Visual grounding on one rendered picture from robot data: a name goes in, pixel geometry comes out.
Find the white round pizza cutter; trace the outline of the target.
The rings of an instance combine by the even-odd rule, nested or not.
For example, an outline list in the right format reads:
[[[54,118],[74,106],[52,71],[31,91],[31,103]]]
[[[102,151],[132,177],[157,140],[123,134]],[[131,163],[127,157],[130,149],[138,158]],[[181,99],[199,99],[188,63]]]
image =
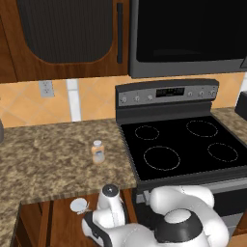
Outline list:
[[[84,198],[74,199],[70,203],[69,208],[71,211],[75,212],[77,215],[84,214],[86,212],[91,211],[90,203]]]

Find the brown wooden drawer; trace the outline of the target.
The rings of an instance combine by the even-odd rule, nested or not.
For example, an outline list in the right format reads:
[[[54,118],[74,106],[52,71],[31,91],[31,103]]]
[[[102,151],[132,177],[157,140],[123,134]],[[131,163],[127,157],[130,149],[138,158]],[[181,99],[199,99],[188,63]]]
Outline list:
[[[134,212],[131,193],[132,189],[121,190],[121,198],[127,208],[127,219],[130,223],[136,223],[137,218]],[[98,193],[82,196],[90,203],[90,209],[95,210]],[[56,200],[53,203],[52,226],[51,226],[51,247],[98,247],[90,238],[82,232],[82,219],[84,214],[77,215],[70,209],[70,203],[76,199],[68,198]]]

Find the orange bottle with white cap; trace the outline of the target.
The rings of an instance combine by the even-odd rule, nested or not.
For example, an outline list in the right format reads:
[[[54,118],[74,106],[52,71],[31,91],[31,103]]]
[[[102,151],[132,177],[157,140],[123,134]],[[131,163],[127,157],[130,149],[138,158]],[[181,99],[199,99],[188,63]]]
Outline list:
[[[105,160],[104,146],[100,140],[95,140],[92,146],[93,162],[95,164],[101,164]]]

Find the black electric stove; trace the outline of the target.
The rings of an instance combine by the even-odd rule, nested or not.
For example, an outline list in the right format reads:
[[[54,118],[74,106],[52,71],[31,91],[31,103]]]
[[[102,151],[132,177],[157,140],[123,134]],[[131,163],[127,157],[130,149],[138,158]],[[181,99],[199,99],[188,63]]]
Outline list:
[[[217,80],[205,78],[116,87],[116,122],[137,181],[132,203],[138,222],[151,230],[162,218],[149,207],[153,188],[247,178],[247,145],[210,113],[218,88]],[[247,210],[247,188],[213,196],[214,210],[232,233]]]

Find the brown cupboard door dark panel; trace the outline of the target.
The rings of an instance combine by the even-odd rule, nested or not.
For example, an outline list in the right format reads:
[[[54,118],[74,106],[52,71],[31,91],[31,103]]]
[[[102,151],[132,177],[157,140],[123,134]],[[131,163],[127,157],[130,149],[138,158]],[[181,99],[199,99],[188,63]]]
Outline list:
[[[16,82],[128,74],[129,7],[130,0],[0,0]]]

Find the black and grey microwave oven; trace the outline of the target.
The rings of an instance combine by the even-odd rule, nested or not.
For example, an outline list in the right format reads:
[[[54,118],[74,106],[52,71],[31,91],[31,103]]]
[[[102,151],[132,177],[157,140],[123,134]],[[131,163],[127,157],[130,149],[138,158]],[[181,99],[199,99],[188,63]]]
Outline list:
[[[247,71],[247,0],[130,0],[133,78]]]

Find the black countertop appliance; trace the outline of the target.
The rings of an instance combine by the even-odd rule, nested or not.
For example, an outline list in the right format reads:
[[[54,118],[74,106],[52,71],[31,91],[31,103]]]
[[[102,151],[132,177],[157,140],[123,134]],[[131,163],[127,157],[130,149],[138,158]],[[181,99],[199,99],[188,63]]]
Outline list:
[[[240,93],[234,112],[247,121],[247,91]]]

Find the plain brown cupboard door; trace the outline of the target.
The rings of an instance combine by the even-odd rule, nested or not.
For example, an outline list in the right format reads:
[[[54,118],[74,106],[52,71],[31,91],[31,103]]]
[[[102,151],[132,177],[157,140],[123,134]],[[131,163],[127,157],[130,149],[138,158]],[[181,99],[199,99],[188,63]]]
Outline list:
[[[0,18],[0,83],[16,82],[14,64]]]

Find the brown base cupboard panel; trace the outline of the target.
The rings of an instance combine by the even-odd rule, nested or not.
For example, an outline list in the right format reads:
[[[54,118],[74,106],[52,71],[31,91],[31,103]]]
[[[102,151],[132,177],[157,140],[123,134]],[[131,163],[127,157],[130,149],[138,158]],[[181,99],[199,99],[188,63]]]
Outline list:
[[[50,247],[52,202],[21,205],[11,247]]]

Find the brown base cupboard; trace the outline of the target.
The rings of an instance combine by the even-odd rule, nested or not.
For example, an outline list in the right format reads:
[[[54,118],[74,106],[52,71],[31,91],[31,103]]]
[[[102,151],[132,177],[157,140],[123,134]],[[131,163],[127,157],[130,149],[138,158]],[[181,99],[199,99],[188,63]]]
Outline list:
[[[247,210],[237,224],[228,247],[247,247]]]

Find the grey wall socket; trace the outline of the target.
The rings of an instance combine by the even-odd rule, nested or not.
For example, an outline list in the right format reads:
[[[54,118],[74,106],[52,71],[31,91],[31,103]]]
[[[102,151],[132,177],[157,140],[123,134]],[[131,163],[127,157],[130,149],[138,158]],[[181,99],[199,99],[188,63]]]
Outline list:
[[[39,82],[41,97],[54,97],[54,90],[51,80],[42,80]]]

